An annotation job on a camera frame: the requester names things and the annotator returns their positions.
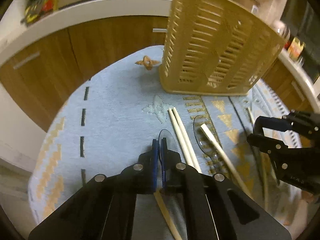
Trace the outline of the patterned blue tablecloth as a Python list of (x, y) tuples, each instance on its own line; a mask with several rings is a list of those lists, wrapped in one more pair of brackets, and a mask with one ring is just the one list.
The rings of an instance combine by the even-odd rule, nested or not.
[[(36, 224), (96, 174), (112, 176), (134, 164), (162, 129), (175, 137), (168, 113), (174, 107), (201, 171), (228, 175), (220, 155), (218, 161), (212, 161), (199, 148), (193, 130), (196, 115), (211, 120), (220, 146), (254, 200), (265, 208), (254, 150), (246, 137), (257, 117), (279, 118), (288, 109), (262, 80), (246, 96), (168, 94), (161, 87), (158, 68), (147, 70), (138, 64), (144, 56), (161, 60), (162, 55), (162, 46), (137, 51), (90, 78), (65, 102), (48, 130), (28, 185)], [(317, 206), (307, 193), (276, 182), (267, 155), (263, 162), (268, 179), (266, 210), (297, 238)]]

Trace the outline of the red label sauce bottle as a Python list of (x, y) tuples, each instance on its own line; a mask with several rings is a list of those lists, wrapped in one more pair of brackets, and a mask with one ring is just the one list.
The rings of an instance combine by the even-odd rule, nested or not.
[(21, 24), (30, 26), (57, 10), (58, 0), (28, 0)]

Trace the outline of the tan plastic utensil basket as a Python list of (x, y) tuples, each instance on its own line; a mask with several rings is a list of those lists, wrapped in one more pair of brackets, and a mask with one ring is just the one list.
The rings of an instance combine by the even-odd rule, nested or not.
[(232, 0), (172, 0), (160, 82), (168, 93), (246, 95), (284, 44)]

